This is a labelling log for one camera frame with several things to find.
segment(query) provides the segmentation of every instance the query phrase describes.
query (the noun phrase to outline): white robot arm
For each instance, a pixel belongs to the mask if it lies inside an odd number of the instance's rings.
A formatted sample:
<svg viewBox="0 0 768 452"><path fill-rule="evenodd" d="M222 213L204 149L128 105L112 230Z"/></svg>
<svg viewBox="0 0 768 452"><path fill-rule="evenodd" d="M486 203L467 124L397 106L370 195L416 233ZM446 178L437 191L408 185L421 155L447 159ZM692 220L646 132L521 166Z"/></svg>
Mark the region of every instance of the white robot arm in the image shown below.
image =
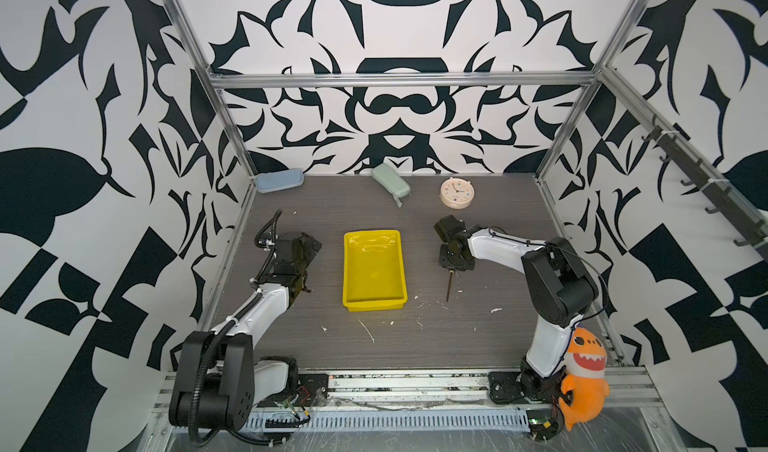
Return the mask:
<svg viewBox="0 0 768 452"><path fill-rule="evenodd" d="M270 253L261 270L251 279L254 293L210 332L193 332L181 349L169 421L188 427L196 447L206 445L218 430L228 430L254 445L268 440L243 438L237 431L245 425L253 404L265 398L275 402L293 397L298 389L299 371L292 358L263 358L254 366L254 348L272 325L306 288L306 269L322 247L307 234L277 236L281 211L256 235L256 245ZM264 237L271 226L271 234ZM217 363L220 369L210 372ZM298 418L295 424L307 419ZM200 438L198 429L211 432Z"/></svg>
<svg viewBox="0 0 768 452"><path fill-rule="evenodd" d="M525 274L538 312L533 343L522 360L517 385L492 388L491 399L546 400L562 380L562 357L573 327L598 297L597 285L570 242L531 241L493 228L467 227L454 216L442 218L435 230L443 241L438 263L444 268L473 270L475 259L485 259Z"/></svg>

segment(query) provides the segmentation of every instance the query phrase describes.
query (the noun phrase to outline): wire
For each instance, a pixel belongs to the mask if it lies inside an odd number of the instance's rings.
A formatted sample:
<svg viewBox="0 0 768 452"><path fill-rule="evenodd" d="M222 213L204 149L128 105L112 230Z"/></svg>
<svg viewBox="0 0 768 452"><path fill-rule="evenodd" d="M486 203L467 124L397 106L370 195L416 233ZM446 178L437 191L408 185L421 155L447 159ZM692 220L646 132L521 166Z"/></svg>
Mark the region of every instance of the wire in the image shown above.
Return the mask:
<svg viewBox="0 0 768 452"><path fill-rule="evenodd" d="M502 234L504 234L504 236L499 236L497 234L494 234L494 231L493 231L494 228L502 231ZM574 257L576 257L579 260L581 260L583 264L589 266L592 270L594 270L594 273L598 275L598 279L600 280L600 283L603 285L603 290L604 290L604 294L605 294L605 300L610 300L610 295L608 294L608 284L605 282L605 279L603 279L603 275L600 274L600 271L594 265L592 265L589 260L587 260L584 257L581 257L581 255L579 255L579 254L577 254L575 252L571 252L570 250L567 250L565 248L558 247L555 244L552 244L551 242L532 242L530 240L526 240L526 241L517 240L516 238L513 238L513 237L509 236L506 232L504 232L503 228L497 227L497 226L488 227L488 233L491 234L491 236L493 236L493 237L505 238L506 240L511 240L511 241L517 242L519 244L525 244L526 246L545 246L545 247L549 247L549 248L556 248L559 251L562 251L562 252L565 252L567 254L573 255ZM598 315L600 315L603 312L603 310L605 310L605 307L601 307L598 312L596 312L596 313L594 313L594 314L592 314L592 315L590 315L588 317L579 319L579 321L576 322L576 324L574 324L574 326L579 324L582 321L586 321L586 320L589 320L589 319L591 319L593 317L597 317Z"/></svg>
<svg viewBox="0 0 768 452"><path fill-rule="evenodd" d="M229 432L232 435L232 437L234 437L234 438L236 438L238 440L242 440L246 444L250 444L250 445L261 445L261 446L272 447L274 445L283 445L285 442L288 441L288 438L285 437L285 436L283 436L282 441L275 442L274 439L250 438L247 435L243 435L240 432L238 432L237 430L233 430L233 429L226 429L226 431Z"/></svg>
<svg viewBox="0 0 768 452"><path fill-rule="evenodd" d="M306 408L301 406L301 409L303 410L304 415L306 415L305 419L299 419L299 415L298 414L294 414L293 417L297 418L297 420L295 422L288 422L286 424L280 424L280 425L283 425L283 428L294 428L294 427L298 428L301 425L308 424L310 422L310 420L312 419L312 417L310 416L310 413L306 410ZM260 445L260 446L267 446L267 447L273 447L275 445L283 445L294 434L293 432L289 432L289 433L287 433L287 435L283 435L283 437L282 437L282 439L280 441L275 442L274 439L251 438L251 437L248 437L247 435L244 435L244 434L240 433L239 431L237 431L235 429L231 429L231 428L226 429L226 431L229 432L232 435L232 437L234 437L234 438L236 438L238 440L242 440L246 444Z"/></svg>
<svg viewBox="0 0 768 452"><path fill-rule="evenodd" d="M497 234L494 234L494 231L493 231L494 228L496 228L497 230L502 231L502 234L504 234L504 236L499 236ZM516 238L511 237L506 232L504 232L503 228L497 227L497 226L488 227L488 233L491 234L491 236L493 236L493 237L505 238L505 239L513 241L513 242L517 242L517 243L520 243L520 244L525 244L526 246L545 246L545 247L548 247L548 248L556 248L557 250L559 250L561 252L565 252L567 254L573 255L574 257L576 257L579 260L581 260L581 262L583 264L589 266L592 270L594 270L594 273L598 275L598 279L600 280L600 284L602 284L602 286L603 286L603 290L604 290L603 302L605 303L606 301L610 300L610 295L608 293L608 284L605 282L605 279L603 279L603 275L600 274L600 271L594 265L592 265L589 260L587 260L584 257L581 257L581 255L579 255L579 254L577 254L575 252L571 252L570 250L567 250L565 248L558 247L558 246L552 244L551 242L532 242L530 240L526 240L526 241L517 240ZM605 307L600 307L599 311L597 311L597 312L595 312L592 315L589 315L587 317L582 317L578 321L576 321L573 325L571 325L571 337L568 338L568 343L569 344L571 343L571 339L573 339L574 332L576 332L576 327L581 322L587 321L587 320L589 320L591 318L597 317L598 315L602 314L604 310L605 310ZM560 366L560 364L562 364L563 360L565 360L565 354L567 352L568 352L568 348L566 348L565 351L563 351L563 354L560 356L560 360L558 360L557 364L554 366L555 370L557 370L557 368Z"/></svg>
<svg viewBox="0 0 768 452"><path fill-rule="evenodd" d="M190 412L187 418L187 428L189 429L190 442L195 447L204 447L212 441L220 429L211 429L204 438L200 438L200 430L197 425L197 413L200 411L200 396L203 393L203 384L205 383L205 376L208 373L208 369L214 361L214 355L219 349L221 342L226 337L226 332L229 332L232 327L235 326L235 321L229 321L216 332L214 340L210 342L208 348L203 354L202 360L200 360L200 366L197 368L197 375L194 380L194 389L192 392L192 401L190 402Z"/></svg>
<svg viewBox="0 0 768 452"><path fill-rule="evenodd" d="M256 244L257 247L261 247L261 244L260 244L262 239L261 236L264 234L264 231L266 230L267 227L272 226L272 230L270 231L270 233L272 234L271 236L272 245L270 246L269 253L266 255L266 259L264 259L264 264L261 265L261 268L259 269L259 273L256 274L256 278L255 278L256 284L261 279L261 276L264 275L264 272L269 270L270 264L272 263L272 259L274 258L275 242L277 240L277 219L280 218L280 215L282 213L283 213L283 209L278 208L277 212L275 212L275 215L272 216L272 218L266 224L264 224L264 226L261 229L259 229L259 233L256 234L256 236L254 237L254 244Z"/></svg>

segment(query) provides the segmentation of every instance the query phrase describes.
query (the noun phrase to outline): yellow tray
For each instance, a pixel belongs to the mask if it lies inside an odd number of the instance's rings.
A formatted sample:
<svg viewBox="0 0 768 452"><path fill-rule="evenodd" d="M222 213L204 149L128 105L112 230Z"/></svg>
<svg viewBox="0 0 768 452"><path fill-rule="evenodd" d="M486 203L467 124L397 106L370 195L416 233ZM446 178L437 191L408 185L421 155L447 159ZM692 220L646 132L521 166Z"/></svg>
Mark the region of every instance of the yellow tray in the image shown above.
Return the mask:
<svg viewBox="0 0 768 452"><path fill-rule="evenodd" d="M408 302L400 232L365 230L344 234L342 301L350 312L392 310Z"/></svg>

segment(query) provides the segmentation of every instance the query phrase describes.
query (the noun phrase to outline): patterned backdrop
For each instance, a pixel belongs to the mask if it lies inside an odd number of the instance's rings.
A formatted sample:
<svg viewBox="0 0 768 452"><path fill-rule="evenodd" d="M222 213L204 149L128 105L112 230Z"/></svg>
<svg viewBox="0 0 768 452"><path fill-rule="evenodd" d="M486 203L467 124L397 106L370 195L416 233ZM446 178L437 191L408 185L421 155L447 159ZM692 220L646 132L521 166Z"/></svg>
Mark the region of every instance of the patterned backdrop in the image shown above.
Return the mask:
<svg viewBox="0 0 768 452"><path fill-rule="evenodd" d="M578 86L228 90L256 170L534 172Z"/></svg>
<svg viewBox="0 0 768 452"><path fill-rule="evenodd" d="M619 72L768 210L768 0L652 0ZM603 272L628 361L645 364L690 445L768 447L768 264L605 88L547 177Z"/></svg>
<svg viewBox="0 0 768 452"><path fill-rule="evenodd" d="M590 70L629 0L181 0L215 73ZM259 172L534 172L576 86L228 90Z"/></svg>
<svg viewBox="0 0 768 452"><path fill-rule="evenodd" d="M160 0L0 15L2 448L135 447L247 174Z"/></svg>

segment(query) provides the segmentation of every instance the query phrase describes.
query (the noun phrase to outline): coat hook rack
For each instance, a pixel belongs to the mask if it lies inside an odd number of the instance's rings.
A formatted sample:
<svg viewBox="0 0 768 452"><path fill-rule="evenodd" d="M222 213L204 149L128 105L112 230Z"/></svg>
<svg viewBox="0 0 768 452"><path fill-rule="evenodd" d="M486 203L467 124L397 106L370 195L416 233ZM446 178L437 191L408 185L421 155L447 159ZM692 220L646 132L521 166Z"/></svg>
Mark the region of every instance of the coat hook rack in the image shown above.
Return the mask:
<svg viewBox="0 0 768 452"><path fill-rule="evenodd" d="M686 175L687 178L680 180L680 184L699 185L699 192L713 205L706 207L706 212L722 214L743 237L734 240L736 246L752 246L768 262L768 226L762 212L707 161L683 134L673 130L662 131L655 125L643 140L655 140L665 153L660 160L664 163L674 162Z"/></svg>

